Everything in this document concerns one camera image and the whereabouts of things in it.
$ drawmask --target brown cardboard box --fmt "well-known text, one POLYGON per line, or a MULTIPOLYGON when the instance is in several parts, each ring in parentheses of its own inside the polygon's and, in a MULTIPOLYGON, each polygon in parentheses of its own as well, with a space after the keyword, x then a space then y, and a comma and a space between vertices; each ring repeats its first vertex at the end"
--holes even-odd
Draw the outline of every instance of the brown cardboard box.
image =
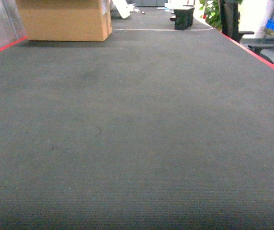
POLYGON ((112 32, 109 0, 16 0, 29 40, 98 41, 112 32))

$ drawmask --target black office chair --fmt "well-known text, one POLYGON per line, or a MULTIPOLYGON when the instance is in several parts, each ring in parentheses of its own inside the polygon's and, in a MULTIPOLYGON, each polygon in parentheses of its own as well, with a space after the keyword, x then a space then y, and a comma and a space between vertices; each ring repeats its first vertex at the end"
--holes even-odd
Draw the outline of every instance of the black office chair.
MULTIPOLYGON (((242 36, 253 35, 253 31, 239 31, 239 12, 238 2, 236 0, 218 0, 220 6, 220 18, 222 33, 236 42, 240 42, 242 36)), ((248 48, 255 54, 274 64, 266 55, 262 54, 263 49, 273 49, 274 44, 251 44, 248 48)))

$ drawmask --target wall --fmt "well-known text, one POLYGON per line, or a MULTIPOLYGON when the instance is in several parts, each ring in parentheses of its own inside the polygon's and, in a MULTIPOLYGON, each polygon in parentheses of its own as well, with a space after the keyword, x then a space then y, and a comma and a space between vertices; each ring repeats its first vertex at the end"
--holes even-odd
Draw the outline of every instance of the wall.
POLYGON ((240 31, 254 31, 244 38, 263 38, 264 28, 274 8, 272 0, 244 0, 240 6, 240 31))

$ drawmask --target red tape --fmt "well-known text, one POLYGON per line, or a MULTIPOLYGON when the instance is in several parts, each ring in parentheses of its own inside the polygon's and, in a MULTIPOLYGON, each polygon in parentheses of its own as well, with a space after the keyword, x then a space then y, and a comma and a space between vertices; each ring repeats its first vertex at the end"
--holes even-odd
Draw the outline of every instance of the red tape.
POLYGON ((9 48, 9 47, 11 47, 11 46, 13 46, 13 45, 15 45, 15 44, 17 44, 17 43, 19 43, 19 42, 21 42, 21 41, 23 41, 23 40, 25 40, 26 38, 27 37, 25 36, 25 37, 23 37, 23 38, 15 41, 15 42, 12 42, 12 43, 10 43, 10 44, 8 44, 6 46, 3 46, 2 48, 0 48, 0 52, 3 51, 3 50, 5 50, 5 49, 7 49, 7 48, 9 48))
POLYGON ((257 59, 259 59, 260 61, 262 61, 263 63, 267 64, 269 67, 274 69, 274 64, 270 63, 269 61, 263 59, 262 57, 260 57, 259 55, 253 53, 251 50, 249 50, 248 48, 244 47, 243 45, 239 44, 238 42, 234 41, 233 39, 231 39, 230 37, 226 36, 225 34, 223 34, 228 40, 232 41, 233 43, 235 43, 236 45, 238 45, 240 48, 244 49, 245 51, 247 51, 249 54, 253 55, 254 57, 256 57, 257 59))

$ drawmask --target green plant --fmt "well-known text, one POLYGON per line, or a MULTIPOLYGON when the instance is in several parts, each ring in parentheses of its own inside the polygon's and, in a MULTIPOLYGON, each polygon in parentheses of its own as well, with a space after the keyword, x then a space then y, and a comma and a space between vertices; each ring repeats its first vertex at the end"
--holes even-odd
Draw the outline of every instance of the green plant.
POLYGON ((202 5, 200 10, 204 10, 204 15, 201 15, 201 17, 205 17, 205 21, 207 24, 221 31, 220 9, 218 0, 200 0, 200 4, 202 5))

